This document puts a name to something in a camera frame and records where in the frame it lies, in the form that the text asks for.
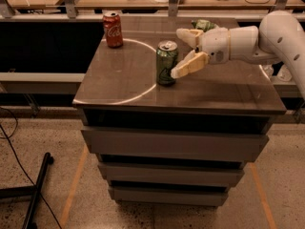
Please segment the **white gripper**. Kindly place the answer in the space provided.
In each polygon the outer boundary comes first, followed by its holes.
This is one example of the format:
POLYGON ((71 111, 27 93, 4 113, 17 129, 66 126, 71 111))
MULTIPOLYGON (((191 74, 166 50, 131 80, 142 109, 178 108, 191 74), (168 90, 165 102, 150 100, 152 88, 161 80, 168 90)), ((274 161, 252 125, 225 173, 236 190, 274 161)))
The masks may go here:
POLYGON ((184 77, 203 69, 208 63, 222 64, 229 60, 229 30, 216 28, 203 33, 197 29, 177 29, 177 37, 193 49, 171 69, 174 79, 184 77))

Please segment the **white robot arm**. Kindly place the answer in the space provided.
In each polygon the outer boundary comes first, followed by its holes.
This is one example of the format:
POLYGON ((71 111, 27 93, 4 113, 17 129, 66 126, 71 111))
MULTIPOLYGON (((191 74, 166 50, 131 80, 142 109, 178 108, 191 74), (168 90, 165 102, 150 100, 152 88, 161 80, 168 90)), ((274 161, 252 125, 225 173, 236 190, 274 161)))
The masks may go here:
POLYGON ((229 60, 250 64, 282 62, 305 98, 305 31, 289 12, 273 11, 257 27, 215 28, 206 32, 178 29, 176 35, 192 50, 171 69, 173 78, 229 60))

